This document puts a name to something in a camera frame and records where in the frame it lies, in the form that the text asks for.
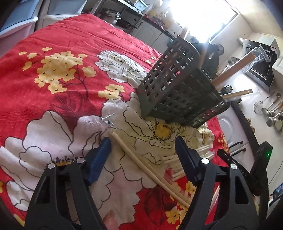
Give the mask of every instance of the wall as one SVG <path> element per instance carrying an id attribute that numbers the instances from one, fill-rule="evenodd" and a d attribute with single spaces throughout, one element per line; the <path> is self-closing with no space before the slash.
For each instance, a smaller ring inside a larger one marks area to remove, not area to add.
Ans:
<path id="1" fill-rule="evenodd" d="M 239 14 L 234 18 L 212 41 L 211 44 L 219 43 L 224 47 L 224 54 L 220 56 L 221 66 L 239 47 L 238 38 L 248 38 L 252 34 L 252 29 Z"/>
<path id="2" fill-rule="evenodd" d="M 260 0 L 227 0 L 248 22 L 252 31 L 283 38 L 283 31 L 272 13 Z"/>

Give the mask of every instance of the yellow flower center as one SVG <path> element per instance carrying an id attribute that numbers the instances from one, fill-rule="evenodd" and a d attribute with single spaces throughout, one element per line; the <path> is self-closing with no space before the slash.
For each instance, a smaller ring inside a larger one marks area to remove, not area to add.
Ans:
<path id="1" fill-rule="evenodd" d="M 166 141 L 171 138 L 173 133 L 172 127 L 170 125 L 156 123 L 154 130 L 154 138 L 160 141 Z"/>

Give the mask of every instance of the black countertop edge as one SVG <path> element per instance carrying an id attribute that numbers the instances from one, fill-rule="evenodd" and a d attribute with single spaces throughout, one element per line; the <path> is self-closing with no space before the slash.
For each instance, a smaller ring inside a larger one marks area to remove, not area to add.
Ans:
<path id="1" fill-rule="evenodd" d="M 166 31 L 165 29 L 163 29 L 160 25 L 156 24 L 155 22 L 153 22 L 152 20 L 150 20 L 149 18 L 143 17 L 143 20 L 145 22 L 147 22 L 148 24 L 151 24 L 153 27 L 155 27 L 156 29 L 158 29 L 159 31 L 161 31 L 163 34 L 165 34 L 167 37 L 171 38 L 172 40 L 175 39 L 175 37 L 170 34 L 168 31 Z"/>
<path id="2" fill-rule="evenodd" d="M 244 114 L 242 113 L 238 103 L 236 101 L 232 101 L 231 102 L 231 107 L 234 110 L 235 114 L 237 115 L 243 129 L 244 132 L 247 136 L 247 139 L 249 141 L 249 144 L 251 146 L 252 149 L 252 153 L 254 155 L 254 157 L 257 157 L 257 150 L 258 150 L 258 141 L 254 135 L 254 133 L 252 132 L 252 129 L 250 127 L 250 124 L 248 123 L 248 121 L 246 120 L 246 117 L 244 116 Z M 260 209 L 259 209 L 259 222 L 263 222 L 266 219 L 267 216 L 267 211 L 268 211 L 268 202 L 269 202 L 269 190 L 268 190 L 268 178 L 267 178 L 267 173 L 266 170 L 264 172 L 262 181 L 261 181 L 262 185 L 263 185 L 263 191 L 262 194 L 260 195 Z"/>

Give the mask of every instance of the utensil holder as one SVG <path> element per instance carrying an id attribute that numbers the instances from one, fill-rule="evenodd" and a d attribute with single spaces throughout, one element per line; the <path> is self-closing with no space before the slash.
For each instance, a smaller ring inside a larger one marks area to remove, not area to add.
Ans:
<path id="1" fill-rule="evenodd" d="M 141 116 L 199 128 L 228 109 L 199 60 L 197 49 L 177 37 L 137 89 Z"/>

